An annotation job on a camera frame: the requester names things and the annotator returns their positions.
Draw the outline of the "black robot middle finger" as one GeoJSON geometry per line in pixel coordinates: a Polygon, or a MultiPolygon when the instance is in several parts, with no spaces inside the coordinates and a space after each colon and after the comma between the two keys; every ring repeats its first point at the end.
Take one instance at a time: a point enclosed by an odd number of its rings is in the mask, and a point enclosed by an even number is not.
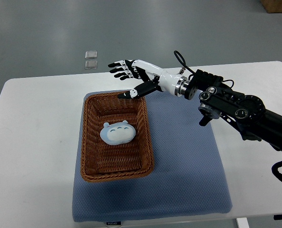
{"type": "Polygon", "coordinates": [[[115,77],[115,78],[120,78],[120,76],[123,76],[123,75],[134,75],[134,74],[133,74],[133,73],[117,72],[117,73],[115,73],[114,77],[115,77]]]}

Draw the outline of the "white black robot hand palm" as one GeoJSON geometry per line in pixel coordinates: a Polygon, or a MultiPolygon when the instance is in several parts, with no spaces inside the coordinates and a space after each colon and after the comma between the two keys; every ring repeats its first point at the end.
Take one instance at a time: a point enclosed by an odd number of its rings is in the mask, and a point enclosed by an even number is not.
{"type": "Polygon", "coordinates": [[[186,82],[186,77],[183,76],[186,70],[182,67],[178,74],[170,74],[165,69],[143,60],[135,60],[132,67],[143,82],[158,81],[158,85],[162,92],[167,91],[175,96],[182,96],[181,87],[186,82]]]}

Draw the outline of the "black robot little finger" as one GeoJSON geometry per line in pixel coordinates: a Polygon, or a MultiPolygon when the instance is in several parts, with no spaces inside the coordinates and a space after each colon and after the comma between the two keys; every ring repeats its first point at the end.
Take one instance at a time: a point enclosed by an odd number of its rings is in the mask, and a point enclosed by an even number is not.
{"type": "Polygon", "coordinates": [[[108,67],[131,67],[135,60],[119,60],[110,63],[108,67]]]}

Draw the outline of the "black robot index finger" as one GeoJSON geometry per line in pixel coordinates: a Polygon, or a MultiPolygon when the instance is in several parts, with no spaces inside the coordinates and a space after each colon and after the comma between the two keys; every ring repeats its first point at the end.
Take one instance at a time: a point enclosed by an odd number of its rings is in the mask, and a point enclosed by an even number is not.
{"type": "Polygon", "coordinates": [[[136,75],[123,75],[123,76],[120,76],[120,80],[125,80],[125,79],[129,79],[129,78],[138,78],[138,76],[136,75]]]}

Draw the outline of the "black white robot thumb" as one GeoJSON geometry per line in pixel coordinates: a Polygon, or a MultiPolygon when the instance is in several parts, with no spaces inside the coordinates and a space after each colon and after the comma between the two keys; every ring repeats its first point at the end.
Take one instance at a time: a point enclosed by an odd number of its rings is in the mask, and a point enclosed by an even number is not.
{"type": "Polygon", "coordinates": [[[159,90],[158,81],[147,81],[143,82],[140,85],[136,86],[132,90],[126,91],[118,95],[119,99],[138,99],[144,97],[152,92],[159,90]]]}

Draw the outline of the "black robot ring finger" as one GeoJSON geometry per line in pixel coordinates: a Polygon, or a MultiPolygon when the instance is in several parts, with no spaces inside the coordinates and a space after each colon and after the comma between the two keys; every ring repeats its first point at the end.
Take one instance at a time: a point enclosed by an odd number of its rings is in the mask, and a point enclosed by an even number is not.
{"type": "Polygon", "coordinates": [[[128,67],[128,66],[119,66],[114,69],[110,70],[110,73],[117,73],[117,72],[122,72],[122,73],[132,73],[134,71],[133,67],[128,67]]]}

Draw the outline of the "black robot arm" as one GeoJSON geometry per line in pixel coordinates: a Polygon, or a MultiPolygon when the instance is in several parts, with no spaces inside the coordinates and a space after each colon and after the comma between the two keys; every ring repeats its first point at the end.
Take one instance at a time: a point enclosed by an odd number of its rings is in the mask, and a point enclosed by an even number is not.
{"type": "MultiPolygon", "coordinates": [[[[130,91],[118,95],[120,99],[137,99],[155,91],[191,100],[197,91],[199,111],[203,115],[199,125],[206,126],[211,120],[222,118],[236,129],[242,139],[269,143],[275,150],[282,151],[282,116],[269,111],[259,97],[236,92],[225,84],[221,76],[198,69],[190,69],[184,57],[174,52],[182,65],[178,74],[170,74],[165,69],[143,60],[120,60],[108,65],[115,78],[142,80],[130,91]]],[[[279,168],[282,161],[272,166],[273,175],[282,182],[279,168]]]]}

